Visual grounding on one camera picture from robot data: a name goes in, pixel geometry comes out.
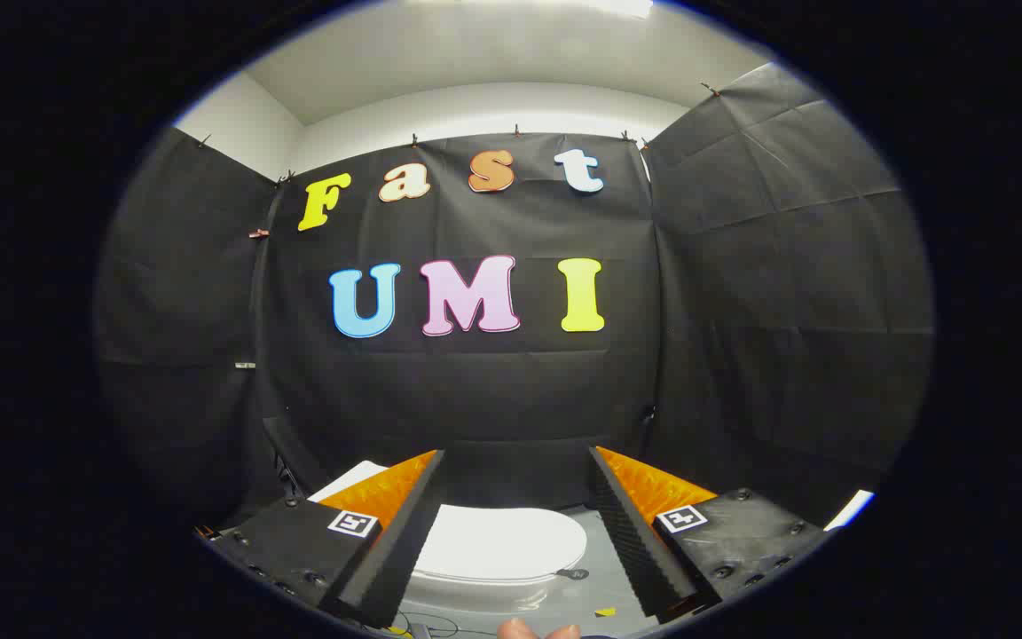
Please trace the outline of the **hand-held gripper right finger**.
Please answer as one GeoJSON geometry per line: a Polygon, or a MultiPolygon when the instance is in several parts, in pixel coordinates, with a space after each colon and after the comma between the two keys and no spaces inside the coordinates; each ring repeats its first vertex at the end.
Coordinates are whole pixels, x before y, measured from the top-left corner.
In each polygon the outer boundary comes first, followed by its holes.
{"type": "Polygon", "coordinates": [[[591,446],[588,456],[592,507],[641,609],[657,621],[759,589],[827,538],[759,491],[716,494],[604,446],[591,446]]]}

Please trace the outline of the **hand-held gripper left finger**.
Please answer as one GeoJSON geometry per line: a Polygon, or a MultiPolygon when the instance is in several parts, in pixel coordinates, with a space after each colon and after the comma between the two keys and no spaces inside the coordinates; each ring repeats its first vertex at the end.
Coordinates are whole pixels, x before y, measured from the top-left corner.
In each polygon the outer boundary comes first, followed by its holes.
{"type": "Polygon", "coordinates": [[[444,500],[445,453],[430,450],[323,501],[273,502],[202,546],[263,592],[301,611],[388,627],[444,500]]]}

